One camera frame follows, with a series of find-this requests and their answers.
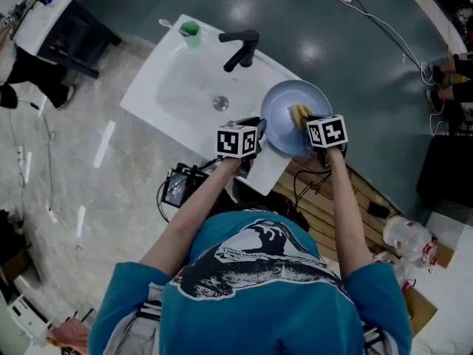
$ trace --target toothbrush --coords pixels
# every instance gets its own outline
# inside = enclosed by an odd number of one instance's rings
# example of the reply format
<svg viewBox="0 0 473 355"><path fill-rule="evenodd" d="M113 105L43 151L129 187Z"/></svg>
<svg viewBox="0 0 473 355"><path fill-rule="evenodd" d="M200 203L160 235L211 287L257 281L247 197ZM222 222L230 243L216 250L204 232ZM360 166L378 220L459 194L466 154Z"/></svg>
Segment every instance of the toothbrush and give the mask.
<svg viewBox="0 0 473 355"><path fill-rule="evenodd" d="M163 25L164 27L168 27L169 29L172 29L172 25L171 25L171 22L169 22L168 20L166 20L165 18L160 18L160 20L158 21L160 23L160 25ZM178 29L179 30L179 33L183 36L183 37L190 37L191 35L187 32L185 32L184 30L182 29Z"/></svg>

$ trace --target blue plate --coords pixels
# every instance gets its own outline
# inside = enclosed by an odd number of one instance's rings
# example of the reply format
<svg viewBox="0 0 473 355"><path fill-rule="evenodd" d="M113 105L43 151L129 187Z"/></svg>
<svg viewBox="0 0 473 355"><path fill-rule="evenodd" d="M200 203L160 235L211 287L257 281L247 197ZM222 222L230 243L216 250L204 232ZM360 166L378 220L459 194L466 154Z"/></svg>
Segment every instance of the blue plate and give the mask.
<svg viewBox="0 0 473 355"><path fill-rule="evenodd" d="M261 117L268 123L265 134L273 146L286 154L309 155L309 137L297 129L290 112L294 104L307 104L314 115L332 114L332 107L319 88L302 80L283 81L269 90L261 105Z"/></svg>

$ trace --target white sink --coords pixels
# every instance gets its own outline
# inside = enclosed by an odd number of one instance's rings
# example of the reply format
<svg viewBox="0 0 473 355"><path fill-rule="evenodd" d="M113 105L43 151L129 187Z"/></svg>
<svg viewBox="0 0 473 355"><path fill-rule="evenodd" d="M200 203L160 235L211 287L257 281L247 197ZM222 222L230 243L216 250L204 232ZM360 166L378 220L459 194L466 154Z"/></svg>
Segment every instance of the white sink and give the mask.
<svg viewBox="0 0 473 355"><path fill-rule="evenodd" d="M202 42L195 49L187 48L178 31L186 21L195 21L201 27ZM120 104L207 159L215 158L218 126L260 115L263 98L272 86L299 79L258 50L250 67L237 65L234 71L225 72L223 65L242 42L220 43L219 33L195 18L181 15L148 57ZM229 101L225 111L214 108L213 101L219 96ZM262 153L248 177L240 180L267 195L290 158L263 138Z"/></svg>

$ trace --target white table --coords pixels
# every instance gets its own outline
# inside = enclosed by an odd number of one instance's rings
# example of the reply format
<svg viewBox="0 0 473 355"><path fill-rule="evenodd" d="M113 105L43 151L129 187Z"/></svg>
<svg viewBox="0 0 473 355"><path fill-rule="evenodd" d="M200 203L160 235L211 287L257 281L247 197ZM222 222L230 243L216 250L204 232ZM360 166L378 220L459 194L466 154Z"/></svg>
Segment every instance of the white table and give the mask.
<svg viewBox="0 0 473 355"><path fill-rule="evenodd" d="M15 43L29 54L38 55L47 35L71 1L52 0L48 5L37 1L16 31Z"/></svg>

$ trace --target green cup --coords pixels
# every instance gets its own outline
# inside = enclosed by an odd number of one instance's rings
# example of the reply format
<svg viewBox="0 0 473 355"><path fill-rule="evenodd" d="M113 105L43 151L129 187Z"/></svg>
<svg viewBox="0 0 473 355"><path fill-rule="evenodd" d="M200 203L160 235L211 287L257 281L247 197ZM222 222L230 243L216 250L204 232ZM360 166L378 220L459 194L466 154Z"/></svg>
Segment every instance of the green cup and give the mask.
<svg viewBox="0 0 473 355"><path fill-rule="evenodd" d="M195 48L200 45L200 26L195 21L184 22L179 31L184 36L184 42L189 48Z"/></svg>

